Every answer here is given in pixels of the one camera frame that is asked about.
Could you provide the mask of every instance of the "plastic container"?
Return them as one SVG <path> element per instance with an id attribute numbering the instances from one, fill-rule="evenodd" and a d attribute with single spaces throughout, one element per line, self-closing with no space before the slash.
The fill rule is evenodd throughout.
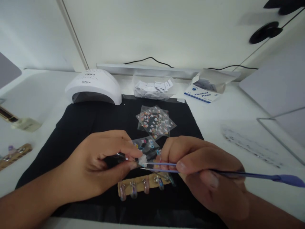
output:
<path id="1" fill-rule="evenodd" d="M 170 77 L 170 76 L 154 76 L 154 75 L 134 74 L 132 80 L 133 80 L 133 85 L 134 85 L 134 88 L 133 88 L 134 96 L 138 97 L 138 98 L 166 101 L 176 93 L 175 80 L 174 80 L 173 77 Z M 173 86 L 171 88 L 169 88 L 168 91 L 166 91 L 165 93 L 150 92 L 150 91 L 137 89 L 135 87 L 135 85 L 139 81 L 142 81 L 144 83 L 155 83 L 155 82 L 165 83 L 168 80 L 172 81 Z"/>

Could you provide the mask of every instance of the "forearm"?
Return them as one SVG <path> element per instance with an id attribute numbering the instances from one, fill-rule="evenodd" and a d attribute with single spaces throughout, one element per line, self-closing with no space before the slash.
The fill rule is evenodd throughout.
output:
<path id="1" fill-rule="evenodd" d="M 64 202 L 52 170 L 0 199 L 3 228 L 34 228 Z"/>
<path id="2" fill-rule="evenodd" d="M 305 228 L 305 223 L 258 196 L 248 192 L 247 197 L 250 203 L 250 212 L 247 219 L 236 221 L 220 216 L 228 228 Z"/>

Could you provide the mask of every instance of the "black cloth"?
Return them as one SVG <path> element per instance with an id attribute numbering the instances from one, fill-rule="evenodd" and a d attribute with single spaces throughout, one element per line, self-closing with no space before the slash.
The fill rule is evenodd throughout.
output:
<path id="1" fill-rule="evenodd" d="M 142 105 L 158 105 L 169 111 L 170 118 L 177 124 L 170 132 L 172 137 L 188 135 L 203 139 L 189 106 L 174 99 L 167 102 L 122 99 L 119 106 L 99 101 L 71 104 L 36 159 L 21 176 L 16 188 L 60 165 L 91 133 L 122 129 L 131 139 L 148 136 L 145 131 L 137 129 L 138 120 L 135 116 L 140 113 Z M 163 136 L 157 143 L 162 147 L 165 141 L 166 137 Z M 111 157 L 105 160 L 109 167 L 117 163 Z M 145 174 L 150 172 L 135 169 L 126 178 Z M 164 191 L 150 189 L 149 195 L 139 192 L 137 199 L 128 196 L 124 202 L 121 202 L 115 185 L 100 196 L 64 205 L 53 216 L 147 226 L 226 228 L 216 214 L 194 198 L 179 175 L 173 174 L 173 178 L 177 187 L 168 184 Z"/>

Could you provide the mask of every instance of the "sticker sheet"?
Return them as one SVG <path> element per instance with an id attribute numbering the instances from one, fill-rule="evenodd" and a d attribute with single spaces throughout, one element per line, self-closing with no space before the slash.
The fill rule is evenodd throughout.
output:
<path id="1" fill-rule="evenodd" d="M 150 108 L 150 107 L 142 106 L 142 107 L 141 107 L 141 113 L 142 113 L 143 111 L 148 110 L 149 108 Z M 146 131 L 140 122 L 138 123 L 138 130 Z"/>
<path id="2" fill-rule="evenodd" d="M 136 115 L 146 132 L 149 133 L 155 140 L 161 136 L 169 137 L 170 129 L 173 129 L 177 125 L 171 121 L 162 109 L 158 106 L 151 107 L 146 111 Z"/>
<path id="3" fill-rule="evenodd" d="M 139 165 L 147 167 L 146 162 L 153 162 L 158 155 L 161 155 L 160 146 L 151 136 L 132 140 L 132 143 L 142 151 L 143 156 L 139 158 Z"/>
<path id="4" fill-rule="evenodd" d="M 262 146 L 258 142 L 248 139 L 246 136 L 242 136 L 241 134 L 232 130 L 230 127 L 223 125 L 221 128 L 222 135 L 227 141 L 245 149 L 257 158 L 265 161 L 266 163 L 278 169 L 284 166 L 284 163 L 279 160 L 278 153 L 274 152 L 271 149 L 268 149 L 265 146 Z"/>

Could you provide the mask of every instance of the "tweezers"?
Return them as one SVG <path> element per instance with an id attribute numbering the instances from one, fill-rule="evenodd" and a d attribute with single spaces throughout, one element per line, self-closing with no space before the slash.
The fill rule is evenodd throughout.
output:
<path id="1" fill-rule="evenodd" d="M 155 163 L 155 162 L 148 162 L 144 164 L 152 164 L 152 165 L 171 165 L 176 166 L 177 164 L 174 163 Z M 141 168 L 149 171 L 155 171 L 155 172 L 169 172 L 169 173 L 179 173 L 177 170 L 159 170 L 159 169 L 147 169 L 147 168 Z M 209 169 L 213 172 L 216 172 L 220 175 L 226 176 L 226 177 L 253 177 L 253 178 L 260 178 L 260 179 L 267 179 L 272 180 L 275 182 L 280 182 L 296 187 L 305 188 L 305 183 L 297 176 L 294 175 L 264 175 L 264 174 L 257 174 L 257 173 L 247 173 L 247 172 L 234 172 L 234 171 L 220 171 L 216 169 Z"/>

